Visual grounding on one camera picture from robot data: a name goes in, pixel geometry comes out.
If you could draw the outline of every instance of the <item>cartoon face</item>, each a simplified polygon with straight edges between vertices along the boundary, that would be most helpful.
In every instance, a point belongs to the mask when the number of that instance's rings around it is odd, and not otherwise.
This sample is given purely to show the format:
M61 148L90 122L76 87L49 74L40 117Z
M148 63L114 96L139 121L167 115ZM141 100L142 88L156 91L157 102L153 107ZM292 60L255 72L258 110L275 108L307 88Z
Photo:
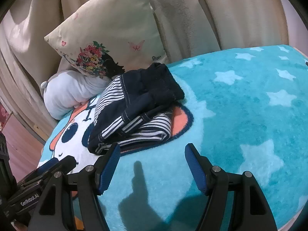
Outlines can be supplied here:
M50 144L53 157L58 160L66 156L73 156L77 165L70 173L77 173L87 165L93 165L99 156L91 154L88 149L88 140L93 129L93 119L97 98L75 109L60 133Z
M58 160L66 156L73 156L77 165L70 173L78 173L87 165L93 165L99 156L91 154L88 147L90 133L94 127L95 106L99 96L92 98L85 105L73 110L65 127L56 135L50 143L49 149L53 151L52 157ZM184 134L192 124L190 113L183 106L176 105L173 108L172 137L169 141ZM130 147L122 149L121 155L138 152L146 147Z

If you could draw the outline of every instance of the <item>stuffed animal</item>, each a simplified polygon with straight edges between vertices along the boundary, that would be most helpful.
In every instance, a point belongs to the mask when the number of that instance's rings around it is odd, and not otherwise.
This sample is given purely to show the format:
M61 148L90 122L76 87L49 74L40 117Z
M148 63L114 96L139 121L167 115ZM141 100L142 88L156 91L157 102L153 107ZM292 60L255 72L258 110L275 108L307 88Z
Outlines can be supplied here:
M73 70L60 72L41 84L45 106L53 118L60 120L70 110L102 93L110 82L108 77L84 76Z

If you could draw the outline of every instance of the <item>pink wall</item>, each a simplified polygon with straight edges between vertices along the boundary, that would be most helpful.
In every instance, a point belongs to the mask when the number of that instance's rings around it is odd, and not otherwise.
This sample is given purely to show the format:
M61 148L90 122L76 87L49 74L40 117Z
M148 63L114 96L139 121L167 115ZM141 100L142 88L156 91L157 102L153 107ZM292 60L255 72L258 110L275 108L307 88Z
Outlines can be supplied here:
M308 56L308 30L289 0L281 2L287 19L289 45Z

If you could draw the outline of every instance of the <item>star print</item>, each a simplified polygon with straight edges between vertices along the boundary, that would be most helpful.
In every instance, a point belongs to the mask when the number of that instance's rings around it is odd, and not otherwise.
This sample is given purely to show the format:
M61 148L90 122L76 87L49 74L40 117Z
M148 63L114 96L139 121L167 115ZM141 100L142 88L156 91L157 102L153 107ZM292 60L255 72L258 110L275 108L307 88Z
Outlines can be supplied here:
M278 46L278 48L280 48L281 51L289 53L289 50L287 50L285 47Z
M243 79L241 76L235 74L234 70L229 70L227 72L215 72L216 78L214 82L224 82L228 85L234 84L235 80Z
M237 56L235 57L236 59L245 59L247 61L250 61L252 57L255 57L254 55L251 55L249 53L236 53Z
M199 112L203 112L203 115L201 115L203 118L209 118L216 115L216 113L206 108L206 101L197 102L197 108L199 109Z
M267 92L270 98L270 106L281 105L284 107L291 107L291 102L293 99L297 98L296 95L290 95L285 90L280 90L277 93Z
M264 49L263 49L263 48L260 48L260 47L253 47L253 48L250 48L250 50L255 50L255 51L260 52L260 51L262 51L262 50L264 50Z
M260 144L240 145L245 161L238 169L238 174L251 171L258 183L265 187L269 183L272 173L283 166L283 160L274 154L274 142L272 139Z
M278 71L279 76L282 78L286 78L292 82L293 79L296 78L294 75L291 75L287 70L279 70L279 69L276 70Z
M184 61L181 65L179 65L179 67L187 67L192 69L195 65L199 65L202 64L201 61L198 61L197 59L191 59L188 61Z
M279 56L279 58L280 58L281 60L288 60L288 57L286 57L286 56Z

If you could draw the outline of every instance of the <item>beige curtain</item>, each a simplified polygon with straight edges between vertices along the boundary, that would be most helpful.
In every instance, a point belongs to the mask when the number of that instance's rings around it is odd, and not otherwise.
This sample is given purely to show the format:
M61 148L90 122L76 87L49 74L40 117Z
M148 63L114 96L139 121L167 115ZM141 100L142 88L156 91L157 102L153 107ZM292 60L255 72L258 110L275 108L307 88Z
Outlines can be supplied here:
M39 85L71 66L44 36L87 1L16 0L0 24L2 95L29 126L47 136L56 121L45 108ZM170 62L234 47L288 44L280 0L149 2Z
M43 139L57 121L48 113L39 88L58 69L70 65L45 41L88 0L16 0L0 24L0 90L13 112Z
M221 49L288 44L280 0L204 0L213 17Z

